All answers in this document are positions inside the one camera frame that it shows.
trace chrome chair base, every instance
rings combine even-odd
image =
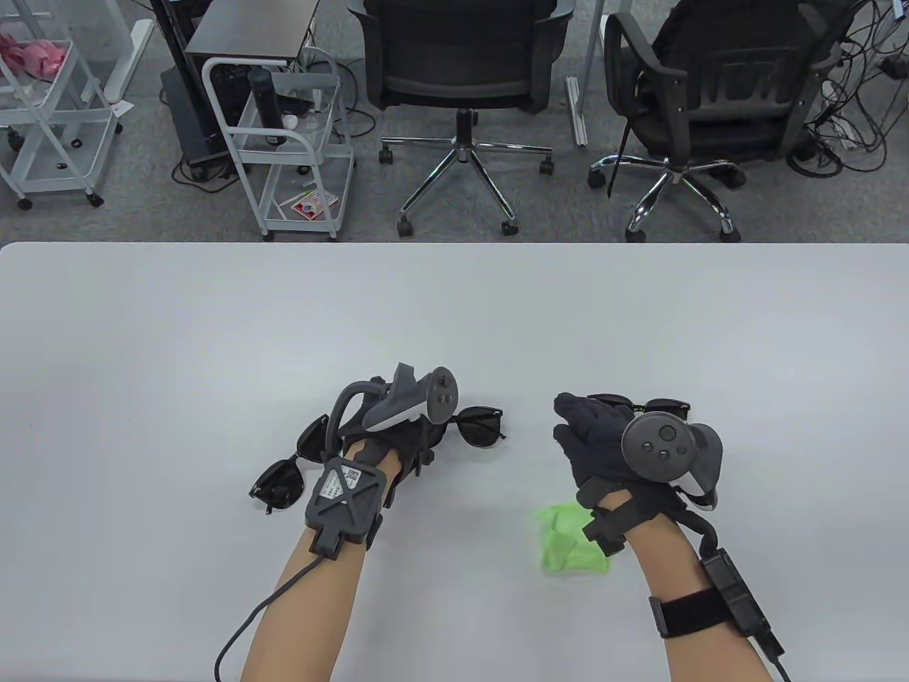
[[[459,111],[459,117],[461,115],[467,114],[470,115],[473,121],[476,120],[472,112]],[[429,189],[436,183],[436,181],[442,177],[445,172],[452,167],[455,161],[462,164],[469,164],[474,171],[480,176],[480,180],[492,194],[493,199],[502,209],[502,212],[505,214],[505,220],[502,221],[502,234],[506,236],[513,236],[518,233],[520,225],[517,220],[517,216],[514,214],[514,209],[511,207],[511,204],[508,203],[508,200],[504,197],[499,188],[493,182],[493,179],[486,172],[486,169],[483,166],[483,162],[480,161],[480,157],[477,155],[477,152],[491,152],[497,154],[533,154],[541,155],[544,157],[543,161],[540,162],[540,173],[544,175],[551,175],[554,170],[553,164],[553,150],[548,146],[535,146],[535,145],[508,145],[504,143],[497,142],[476,142],[473,139],[471,133],[472,125],[460,125],[463,121],[459,120],[459,128],[461,130],[461,135],[456,135],[452,138],[444,137],[383,137],[382,138],[382,149],[379,152],[379,163],[381,164],[391,164],[394,162],[394,153],[391,150],[392,146],[415,146],[423,147],[428,149],[440,149],[448,150],[448,153],[445,155],[445,158],[437,165],[433,172],[426,177],[423,181],[423,184],[420,185],[417,190],[410,195],[407,201],[404,202],[404,205],[401,206],[401,213],[398,218],[398,236],[406,237],[412,236],[414,233],[414,226],[410,222],[408,217],[408,211],[410,211],[420,199],[426,196],[426,193]]]
[[[729,215],[729,209],[724,206],[723,202],[720,201],[720,198],[714,194],[709,187],[694,177],[695,173],[710,171],[715,168],[729,168],[737,171],[738,166],[733,162],[718,159],[707,164],[691,165],[683,169],[673,169],[669,167],[668,159],[661,162],[640,158],[639,156],[619,156],[618,154],[612,154],[604,156],[599,161],[590,165],[590,170],[587,173],[587,184],[593,189],[605,186],[606,178],[604,169],[608,168],[611,173],[613,166],[616,163],[618,163],[619,166],[628,165],[660,174],[656,184],[650,188],[647,194],[645,194],[637,203],[637,206],[634,207],[634,213],[631,216],[631,220],[628,222],[628,226],[625,228],[626,242],[646,241],[646,235],[641,230],[641,223],[643,223],[644,219],[654,210],[654,206],[656,206],[656,202],[659,201],[663,191],[669,185],[678,185],[679,183],[687,186],[688,189],[700,196],[711,208],[713,208],[714,213],[716,213],[717,217],[720,219],[720,241],[727,243],[742,241],[742,236],[735,228],[733,219]]]

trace black sunglasses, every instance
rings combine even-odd
[[[668,412],[685,422],[688,421],[688,411],[691,409],[691,406],[684,400],[673,400],[672,398],[654,398],[643,405],[635,405],[629,398],[617,396],[615,393],[596,393],[587,397],[610,407],[625,406],[632,412]]]
[[[492,447],[504,440],[502,410],[495,407],[465,407],[444,424],[429,427],[428,445],[435,447],[442,442],[449,424],[457,424],[465,443],[473,447]]]
[[[322,451],[325,450],[325,430],[328,428],[328,415],[322,415],[297,438],[296,452],[287,459],[282,459],[259,477],[249,496],[265,502],[265,513],[273,509],[287,509],[300,499],[303,494],[303,473],[296,460],[302,457],[310,462],[322,464]]]

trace white cart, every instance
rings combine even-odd
[[[301,55],[316,55],[331,68],[330,74],[299,73],[296,65],[277,59],[244,59],[212,57],[205,62],[202,80],[215,111],[215,118],[236,172],[253,208],[262,238],[270,242],[275,232],[308,232],[327,234],[337,239],[344,222],[350,182],[356,160],[347,125],[347,108],[341,88],[337,62],[318,47],[305,46]],[[212,69],[218,65],[262,66],[272,71],[279,95],[300,96],[316,104],[303,116],[294,130],[262,127],[255,100],[250,95],[237,125],[228,125],[212,85]],[[278,146],[269,145],[267,137],[283,137]],[[268,167],[268,176],[260,193],[250,185],[247,167]],[[293,209],[295,197],[307,187],[314,189],[326,209],[315,220],[308,220]],[[337,197],[330,206],[328,194]]]
[[[8,25],[21,17],[3,19]],[[23,23],[33,40],[44,38],[34,20]],[[32,207],[29,195],[65,190],[82,190],[89,204],[101,206],[104,199],[95,187],[113,136],[123,130],[66,26],[55,22],[55,32],[64,39],[51,42],[66,51],[66,58],[53,82],[14,75],[0,59],[0,127],[14,130],[16,140],[13,167],[0,169],[0,177],[25,211]]]

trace floor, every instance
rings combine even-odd
[[[97,0],[70,0],[76,40],[99,69],[114,57],[104,25],[97,22]],[[148,13],[131,0],[121,0],[131,25]],[[580,73],[593,2],[579,0],[562,57],[553,74],[550,108],[537,116],[488,112],[477,129],[478,139],[549,145],[555,149],[555,174],[540,176],[530,158],[488,159],[488,170],[511,199],[522,230],[502,237],[498,207],[474,174],[453,169],[434,194],[413,213],[415,240],[424,241],[596,241],[622,240],[624,223],[654,179],[634,170],[618,177],[611,200],[604,191],[586,185],[586,167],[612,153],[621,138],[623,122],[605,100],[602,67],[594,69],[587,106],[590,145],[574,147],[564,100],[564,77]],[[634,13],[653,35],[670,0],[637,0]],[[358,23],[338,0],[325,0],[317,16],[320,46],[342,61],[363,55]],[[260,235],[240,186],[207,196],[170,180],[180,156],[167,109],[158,101],[159,74],[172,64],[160,35],[155,34],[139,66],[127,99],[135,104],[116,140],[109,169],[100,189],[105,205],[91,208],[77,193],[35,198],[32,211],[15,208],[14,196],[0,188],[0,246],[22,240],[111,241],[258,241]],[[362,61],[352,66],[362,69]],[[870,109],[883,112],[896,83],[878,78],[866,87]],[[905,106],[905,89],[900,96]],[[404,199],[437,163],[433,153],[403,150],[394,165],[378,164],[378,137],[387,135],[447,136],[454,129],[448,111],[397,107],[380,114],[373,133],[357,140],[359,164],[343,240],[396,240],[395,220]],[[353,119],[354,129],[365,125]],[[730,191],[710,181],[727,203],[745,241],[753,242],[909,242],[909,116],[889,136],[886,166],[872,174],[843,173],[829,180],[796,175],[785,164],[747,167],[748,183]],[[629,151],[636,149],[634,140]],[[0,151],[0,163],[9,153]],[[650,241],[697,242],[715,238],[718,224],[709,207],[681,188],[668,195],[648,218]],[[281,240],[322,237],[284,236]]]

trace green fabric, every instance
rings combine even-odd
[[[584,536],[590,510],[577,502],[548,506],[536,512],[543,524],[543,570],[548,573],[608,573],[609,558]]]

